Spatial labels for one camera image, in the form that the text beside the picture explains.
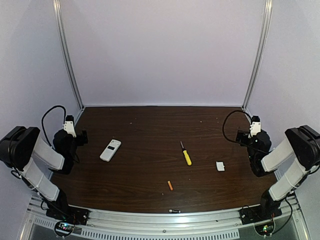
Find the metal extrusion bar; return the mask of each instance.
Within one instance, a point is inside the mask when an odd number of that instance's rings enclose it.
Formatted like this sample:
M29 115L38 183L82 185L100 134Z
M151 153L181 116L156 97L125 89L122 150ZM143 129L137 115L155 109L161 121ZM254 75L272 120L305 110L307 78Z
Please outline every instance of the metal extrusion bar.
M265 8L264 8L264 14L263 14L263 20L262 20L259 45L258 45L258 49L257 49L256 56L255 56L255 61L254 61L254 65L253 65L253 69L252 69L252 73L251 73L249 86L246 91L246 95L245 95L243 106L242 106L242 108L244 110L246 110L248 107L250 97L252 95L252 92L253 92L253 89L254 89L254 86L256 83L256 79L258 76L260 64L261 64L261 61L263 58L263 52L264 52L265 45L267 42L267 37L268 37L268 32L269 32L269 27L270 27L270 22L271 22L272 4L273 4L273 0L266 0L265 1Z
M71 88L72 88L75 100L77 102L77 105L78 105L79 109L82 110L84 108L84 105L83 105L83 102L82 102L82 99L81 99L81 96L79 93L74 70L73 70L72 64L71 64L71 58L70 58L68 45L67 45L67 39L66 39L66 34L65 34L65 29L64 29L60 0L53 0L53 9L54 9L54 14L55 14L55 19L57 22L59 38L60 38L60 43L61 43L61 48L62 48L62 55L64 58L66 71L69 76Z
M304 216L295 196L288 197L298 239L310 239ZM30 239L34 225L52 230L57 220L46 216L41 209L41 198L34 195L28 206L19 240ZM182 214L129 213L91 209L87 225L76 226L72 235L92 240L233 240L241 238L238 230L254 227L242 225L239 209ZM291 209L281 203L282 216L288 219Z

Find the metal base plate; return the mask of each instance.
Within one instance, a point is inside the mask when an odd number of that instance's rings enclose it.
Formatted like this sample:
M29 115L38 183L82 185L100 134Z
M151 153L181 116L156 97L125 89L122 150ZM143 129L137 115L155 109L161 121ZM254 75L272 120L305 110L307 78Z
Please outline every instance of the metal base plate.
M239 211L240 216L241 216L241 222L243 225L246 224L252 224L252 223L257 223L265 220L269 220L271 218L270 215L267 215L265 217L259 216L259 212L261 211L261 206L253 206L250 208L244 208ZM282 215L281 209L276 209L274 211L275 216L274 217L279 217Z
M76 219L76 225L80 224L80 225L87 225L87 221L88 221L88 215L89 215L89 210L87 209L83 209L83 208L78 208L78 207L73 207L73 206L69 206L69 213L71 215L75 215L75 219ZM45 215L47 217L50 218L54 218L57 220L61 220L61 221L66 221L68 224L74 224L74 220L73 219L63 219L62 215L60 212L52 210L52 209L48 209L45 213Z

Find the white block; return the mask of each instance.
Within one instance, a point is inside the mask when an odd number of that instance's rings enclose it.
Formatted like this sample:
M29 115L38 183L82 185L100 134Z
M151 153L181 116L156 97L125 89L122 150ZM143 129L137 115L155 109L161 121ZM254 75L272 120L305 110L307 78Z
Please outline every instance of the white block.
M219 172L223 172L225 170L225 165L224 165L224 162L223 161L217 161L215 162L216 163L216 169L219 171Z

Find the screwdriver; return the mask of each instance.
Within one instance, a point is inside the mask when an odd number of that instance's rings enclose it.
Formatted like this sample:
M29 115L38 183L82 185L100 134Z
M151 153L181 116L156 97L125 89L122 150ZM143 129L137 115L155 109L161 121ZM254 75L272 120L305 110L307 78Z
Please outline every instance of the screwdriver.
M189 157L189 154L188 154L187 150L185 149L184 145L182 144L182 141L180 141L180 143L181 143L182 152L183 152L186 164L188 164L188 166L191 166L192 162L191 162L191 159Z

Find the light purple wall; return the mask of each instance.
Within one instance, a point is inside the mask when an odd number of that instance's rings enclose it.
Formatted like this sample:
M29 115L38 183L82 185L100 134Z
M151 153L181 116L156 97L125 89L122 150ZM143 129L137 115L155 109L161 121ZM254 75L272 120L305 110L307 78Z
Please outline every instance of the light purple wall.
M265 1L68 0L84 105L241 106Z
M56 104L77 115L52 0L2 0L0 23L0 139L17 125L40 127ZM58 110L45 121L50 139L62 121ZM0 239L17 239L30 196L0 162Z
M320 1L273 1L270 31L248 110L276 146L288 128L320 132ZM288 165L280 168L280 173ZM320 172L296 190L311 239L319 239Z

